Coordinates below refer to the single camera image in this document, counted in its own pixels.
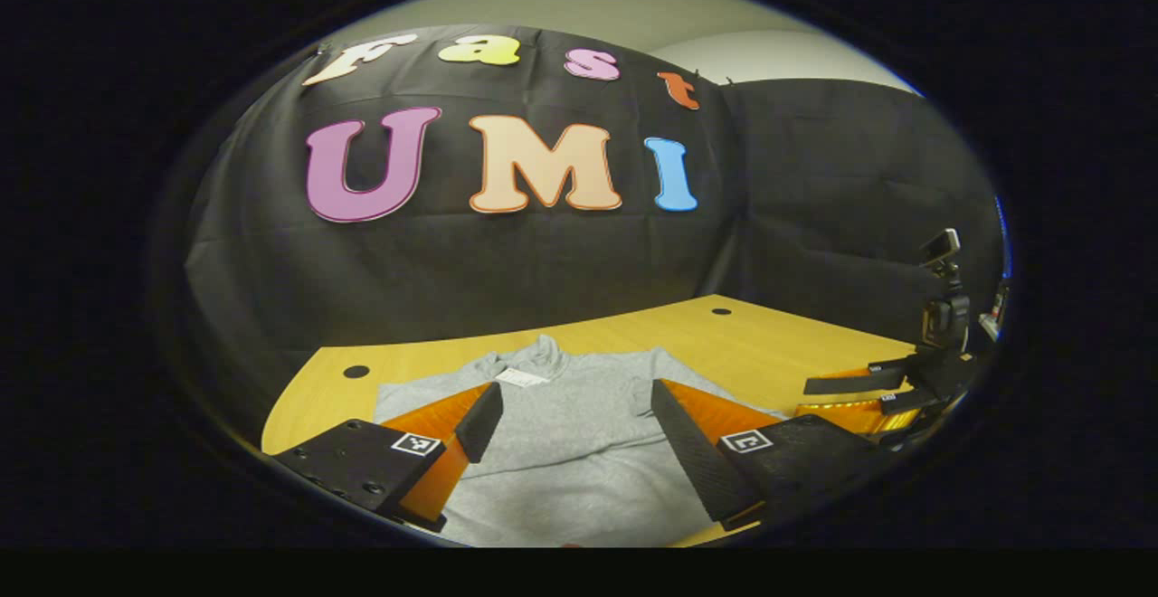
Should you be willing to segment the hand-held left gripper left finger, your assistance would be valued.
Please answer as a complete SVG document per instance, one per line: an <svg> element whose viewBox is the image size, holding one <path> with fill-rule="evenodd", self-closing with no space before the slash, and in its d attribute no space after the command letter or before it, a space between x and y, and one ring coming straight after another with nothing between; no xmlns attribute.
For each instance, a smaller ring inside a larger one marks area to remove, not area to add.
<svg viewBox="0 0 1158 597"><path fill-rule="evenodd" d="M274 460L364 510L438 535L450 494L488 451L503 412L501 388L489 382L384 423L347 420Z"/></svg>

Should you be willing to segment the black backdrop cloth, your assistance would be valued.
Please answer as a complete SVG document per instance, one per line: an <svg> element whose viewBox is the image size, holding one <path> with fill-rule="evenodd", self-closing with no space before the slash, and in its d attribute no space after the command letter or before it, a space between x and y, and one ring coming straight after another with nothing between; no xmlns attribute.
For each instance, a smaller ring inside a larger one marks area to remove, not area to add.
<svg viewBox="0 0 1158 597"><path fill-rule="evenodd" d="M323 346L516 332L725 295L891 340L957 229L1001 282L992 180L888 83L731 79L525 25L331 40L261 82L201 175L177 268L249 436Z"/></svg>

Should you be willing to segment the grey sweatshirt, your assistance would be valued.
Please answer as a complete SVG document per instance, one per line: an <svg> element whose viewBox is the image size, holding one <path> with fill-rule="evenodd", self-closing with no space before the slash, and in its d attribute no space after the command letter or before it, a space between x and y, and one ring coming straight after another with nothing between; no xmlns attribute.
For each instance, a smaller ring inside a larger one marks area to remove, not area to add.
<svg viewBox="0 0 1158 597"><path fill-rule="evenodd" d="M469 546L666 546L711 522L650 408L652 382L728 398L669 351L572 355L549 336L455 373L379 386L384 423L497 382L503 417L445 506L441 535Z"/></svg>

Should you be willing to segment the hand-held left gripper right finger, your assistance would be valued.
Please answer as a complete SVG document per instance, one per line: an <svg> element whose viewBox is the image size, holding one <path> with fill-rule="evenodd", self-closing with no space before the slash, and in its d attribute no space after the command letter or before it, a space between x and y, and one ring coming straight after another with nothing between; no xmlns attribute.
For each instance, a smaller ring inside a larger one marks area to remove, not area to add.
<svg viewBox="0 0 1158 597"><path fill-rule="evenodd" d="M778 419L674 379L653 379L650 410L708 517L724 530L786 526L884 465L884 449L823 417Z"/></svg>

